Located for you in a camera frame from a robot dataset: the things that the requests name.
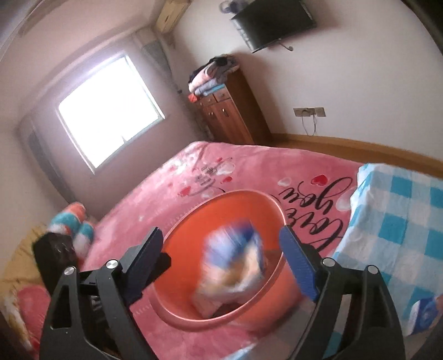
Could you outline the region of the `wall air conditioner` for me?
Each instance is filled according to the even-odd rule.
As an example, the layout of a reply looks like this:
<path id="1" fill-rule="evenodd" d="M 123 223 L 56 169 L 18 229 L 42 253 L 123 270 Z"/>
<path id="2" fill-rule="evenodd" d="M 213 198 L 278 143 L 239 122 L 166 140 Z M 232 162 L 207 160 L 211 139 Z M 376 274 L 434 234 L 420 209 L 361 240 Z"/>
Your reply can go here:
<path id="1" fill-rule="evenodd" d="M 191 1 L 185 0 L 166 1 L 155 23 L 155 29 L 161 34 L 171 33 L 191 4 Z"/>

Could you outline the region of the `blue white checkered tablecloth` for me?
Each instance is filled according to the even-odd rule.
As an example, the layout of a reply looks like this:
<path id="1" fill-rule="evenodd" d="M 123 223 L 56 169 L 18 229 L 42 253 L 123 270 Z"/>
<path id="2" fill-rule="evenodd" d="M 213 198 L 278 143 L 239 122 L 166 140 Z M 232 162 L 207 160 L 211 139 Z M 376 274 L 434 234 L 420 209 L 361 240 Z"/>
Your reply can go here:
<path id="1" fill-rule="evenodd" d="M 340 266 L 376 266 L 403 334 L 420 336 L 409 321 L 414 305 L 442 294 L 442 180 L 382 163 L 357 173 L 351 217 L 333 253 Z"/>

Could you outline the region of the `pink love you bedspread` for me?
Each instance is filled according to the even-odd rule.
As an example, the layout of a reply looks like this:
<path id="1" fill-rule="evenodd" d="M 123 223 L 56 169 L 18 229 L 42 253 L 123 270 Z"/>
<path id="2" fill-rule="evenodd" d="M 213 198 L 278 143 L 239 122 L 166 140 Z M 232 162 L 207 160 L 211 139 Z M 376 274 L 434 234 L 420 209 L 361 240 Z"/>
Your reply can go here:
<path id="1" fill-rule="evenodd" d="M 223 359 L 255 343 L 300 303 L 279 230 L 288 224 L 330 255 L 348 227 L 359 166 L 299 149 L 192 143 L 103 217 L 83 267 L 122 256 L 160 228 L 172 266 L 132 305 L 134 319 L 161 359 Z M 204 238 L 240 219 L 249 219 L 264 241 L 266 283 L 249 303 L 204 322 L 191 302 Z"/>

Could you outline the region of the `grey window curtain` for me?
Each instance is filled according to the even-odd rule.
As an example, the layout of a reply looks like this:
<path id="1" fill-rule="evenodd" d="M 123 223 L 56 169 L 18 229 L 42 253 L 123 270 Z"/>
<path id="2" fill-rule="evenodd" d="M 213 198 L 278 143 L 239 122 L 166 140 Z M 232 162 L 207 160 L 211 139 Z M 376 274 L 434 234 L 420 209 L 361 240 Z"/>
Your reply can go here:
<path id="1" fill-rule="evenodd" d="M 182 94 L 182 89 L 176 84 L 173 78 L 173 72 L 167 54 L 155 32 L 153 32 L 150 27 L 144 27 L 134 32 L 133 38 L 146 60 L 156 72 L 162 76 L 168 86 L 177 94 Z"/>

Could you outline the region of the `blue Vinda tissue pack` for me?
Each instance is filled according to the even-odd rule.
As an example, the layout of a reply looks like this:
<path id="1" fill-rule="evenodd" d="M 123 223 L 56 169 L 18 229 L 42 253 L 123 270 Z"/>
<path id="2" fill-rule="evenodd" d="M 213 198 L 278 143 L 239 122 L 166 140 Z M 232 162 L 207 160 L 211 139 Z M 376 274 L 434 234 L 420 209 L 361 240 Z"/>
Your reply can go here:
<path id="1" fill-rule="evenodd" d="M 205 319 L 225 315 L 263 286 L 266 267 L 262 239 L 250 220 L 217 228 L 205 238 L 192 305 Z"/>

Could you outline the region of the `black bag on bed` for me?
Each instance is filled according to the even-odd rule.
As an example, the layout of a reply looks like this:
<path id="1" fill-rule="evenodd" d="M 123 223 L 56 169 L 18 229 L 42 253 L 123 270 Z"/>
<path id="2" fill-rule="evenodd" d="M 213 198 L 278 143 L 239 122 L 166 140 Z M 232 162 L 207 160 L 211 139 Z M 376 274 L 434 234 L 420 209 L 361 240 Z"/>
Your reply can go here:
<path id="1" fill-rule="evenodd" d="M 69 266 L 78 266 L 73 240 L 69 235 L 45 233 L 32 244 L 32 251 L 43 284 L 47 292 L 53 295 L 64 270 Z"/>

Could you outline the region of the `bright window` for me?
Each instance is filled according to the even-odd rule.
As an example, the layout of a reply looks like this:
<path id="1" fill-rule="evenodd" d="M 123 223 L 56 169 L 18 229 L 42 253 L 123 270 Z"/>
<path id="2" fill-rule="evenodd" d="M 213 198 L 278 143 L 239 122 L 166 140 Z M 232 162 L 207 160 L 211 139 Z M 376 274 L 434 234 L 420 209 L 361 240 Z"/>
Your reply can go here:
<path id="1" fill-rule="evenodd" d="M 164 114 L 134 62 L 119 53 L 86 74 L 57 105 L 60 121 L 92 173 Z"/>

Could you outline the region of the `colourful striped plush toy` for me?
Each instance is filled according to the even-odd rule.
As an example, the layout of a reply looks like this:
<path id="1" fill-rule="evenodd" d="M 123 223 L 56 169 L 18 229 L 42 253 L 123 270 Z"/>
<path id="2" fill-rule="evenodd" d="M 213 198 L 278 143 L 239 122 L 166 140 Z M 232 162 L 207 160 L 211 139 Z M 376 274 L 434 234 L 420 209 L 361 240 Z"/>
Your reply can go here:
<path id="1" fill-rule="evenodd" d="M 79 260 L 87 258 L 94 241 L 94 225 L 86 220 L 86 208 L 80 202 L 72 202 L 57 214 L 47 227 L 48 233 L 69 235 Z"/>

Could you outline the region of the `brown wooden cabinet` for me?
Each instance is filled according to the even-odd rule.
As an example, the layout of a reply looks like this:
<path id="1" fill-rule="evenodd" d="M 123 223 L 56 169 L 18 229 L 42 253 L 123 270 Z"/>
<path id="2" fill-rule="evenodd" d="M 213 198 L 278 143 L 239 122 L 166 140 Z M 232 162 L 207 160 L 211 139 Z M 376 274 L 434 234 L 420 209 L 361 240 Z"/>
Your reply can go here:
<path id="1" fill-rule="evenodd" d="M 195 104 L 214 140 L 235 145 L 266 145 L 272 135 L 243 72 L 228 75 L 217 91 Z"/>

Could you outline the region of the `orange plastic basin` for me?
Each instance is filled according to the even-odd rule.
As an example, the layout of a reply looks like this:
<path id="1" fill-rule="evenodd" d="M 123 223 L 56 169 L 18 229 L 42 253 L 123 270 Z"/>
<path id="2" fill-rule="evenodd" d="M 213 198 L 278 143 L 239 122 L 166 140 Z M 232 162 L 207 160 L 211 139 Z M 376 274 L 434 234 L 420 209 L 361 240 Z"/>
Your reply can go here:
<path id="1" fill-rule="evenodd" d="M 303 298 L 279 245 L 286 223 L 277 200 L 259 191 L 192 209 L 164 241 L 172 264 L 148 292 L 154 311 L 184 331 L 270 328 Z"/>

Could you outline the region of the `folded blankets pile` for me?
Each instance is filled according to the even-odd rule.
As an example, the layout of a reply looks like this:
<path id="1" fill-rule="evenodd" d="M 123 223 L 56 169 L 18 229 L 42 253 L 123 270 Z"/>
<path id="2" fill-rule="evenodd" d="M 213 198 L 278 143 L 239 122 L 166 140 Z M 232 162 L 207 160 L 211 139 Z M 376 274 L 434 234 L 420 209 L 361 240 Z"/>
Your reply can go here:
<path id="1" fill-rule="evenodd" d="M 223 54 L 211 58 L 209 62 L 192 73 L 189 79 L 189 92 L 196 96 L 226 82 L 228 75 L 239 69 L 233 55 Z"/>

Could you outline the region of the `wall power socket strip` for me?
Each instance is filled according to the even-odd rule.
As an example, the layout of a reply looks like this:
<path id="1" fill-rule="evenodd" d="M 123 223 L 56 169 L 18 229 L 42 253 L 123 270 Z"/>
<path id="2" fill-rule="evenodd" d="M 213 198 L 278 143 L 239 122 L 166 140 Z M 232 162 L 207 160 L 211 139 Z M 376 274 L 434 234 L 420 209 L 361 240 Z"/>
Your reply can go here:
<path id="1" fill-rule="evenodd" d="M 304 116 L 325 117 L 326 116 L 324 107 L 293 108 L 293 112 L 296 117 L 304 117 Z"/>

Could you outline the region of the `wall mounted black television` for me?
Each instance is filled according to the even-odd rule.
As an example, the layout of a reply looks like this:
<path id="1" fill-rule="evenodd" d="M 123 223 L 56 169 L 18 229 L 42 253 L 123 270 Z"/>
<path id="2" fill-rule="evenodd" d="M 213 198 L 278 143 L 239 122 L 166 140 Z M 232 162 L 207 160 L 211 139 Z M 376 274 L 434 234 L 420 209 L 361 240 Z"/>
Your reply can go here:
<path id="1" fill-rule="evenodd" d="M 305 2 L 297 0 L 253 1 L 234 15 L 231 22 L 251 53 L 317 25 Z"/>

